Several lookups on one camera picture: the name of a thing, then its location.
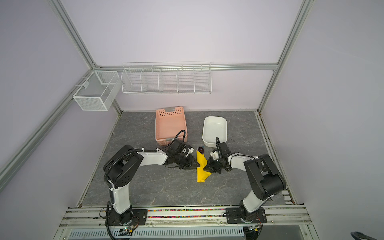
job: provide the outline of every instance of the yellow fabric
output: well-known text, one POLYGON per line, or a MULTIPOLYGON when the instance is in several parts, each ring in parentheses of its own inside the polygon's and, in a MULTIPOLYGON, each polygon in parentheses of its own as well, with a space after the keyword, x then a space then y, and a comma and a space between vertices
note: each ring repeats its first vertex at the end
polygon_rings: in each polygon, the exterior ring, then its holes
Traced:
POLYGON ((197 182, 205 182, 207 177, 211 175, 210 172, 206 172, 203 168, 207 165, 207 159, 199 151, 196 151, 197 162, 200 164, 200 167, 197 168, 197 182))

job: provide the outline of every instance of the pink basket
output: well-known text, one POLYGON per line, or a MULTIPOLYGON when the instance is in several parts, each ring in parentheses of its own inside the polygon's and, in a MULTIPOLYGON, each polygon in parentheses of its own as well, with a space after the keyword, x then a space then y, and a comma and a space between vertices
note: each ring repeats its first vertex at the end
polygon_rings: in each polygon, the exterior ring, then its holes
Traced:
MULTIPOLYGON (((186 142, 188 132, 183 107, 162 108, 156 111, 156 141, 160 146, 172 142, 181 130, 185 130, 186 142)), ((180 133, 178 139, 183 140, 183 133, 180 133)))

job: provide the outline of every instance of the white basin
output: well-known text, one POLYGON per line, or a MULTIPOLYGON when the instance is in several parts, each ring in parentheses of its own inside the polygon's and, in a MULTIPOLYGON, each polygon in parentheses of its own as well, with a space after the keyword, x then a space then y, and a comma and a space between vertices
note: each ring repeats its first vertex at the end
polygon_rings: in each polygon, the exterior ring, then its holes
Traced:
POLYGON ((209 116, 204 119, 203 142, 207 147, 216 147, 216 137, 227 141, 227 121, 222 117, 209 116))

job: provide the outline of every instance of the black mounting plate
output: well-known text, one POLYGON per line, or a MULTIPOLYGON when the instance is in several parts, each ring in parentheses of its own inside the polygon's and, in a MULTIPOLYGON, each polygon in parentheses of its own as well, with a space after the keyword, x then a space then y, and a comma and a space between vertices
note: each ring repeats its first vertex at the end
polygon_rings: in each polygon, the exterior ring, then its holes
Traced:
MULTIPOLYGON (((235 217, 235 216, 241 216, 243 214, 240 211, 240 208, 227 207, 225 209, 225 212, 231 214, 231 215, 229 215, 229 214, 227 215, 227 223, 245 223, 241 220, 241 217, 235 217)), ((256 216, 259 217, 261 223, 266 223, 265 209, 263 209, 263 208, 256 210, 255 218, 251 222, 247 221, 247 223, 260 223, 259 219, 256 216)))
MULTIPOLYGON (((147 209, 132 209, 132 222, 129 225, 136 226, 137 222, 139 225, 145 225, 145 221, 147 220, 147 209)), ((108 225, 109 226, 121 226, 119 223, 119 214, 112 210, 109 210, 108 216, 108 225)))

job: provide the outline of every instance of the white wire basket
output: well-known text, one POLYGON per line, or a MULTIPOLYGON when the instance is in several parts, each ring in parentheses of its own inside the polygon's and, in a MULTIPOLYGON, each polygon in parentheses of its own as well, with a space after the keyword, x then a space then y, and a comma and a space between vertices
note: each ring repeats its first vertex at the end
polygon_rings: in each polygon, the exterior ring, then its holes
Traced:
POLYGON ((212 92, 209 66, 124 67, 122 91, 126 94, 194 94, 212 92))
POLYGON ((120 87, 117 71, 93 71, 73 98, 84 111, 108 111, 120 87))

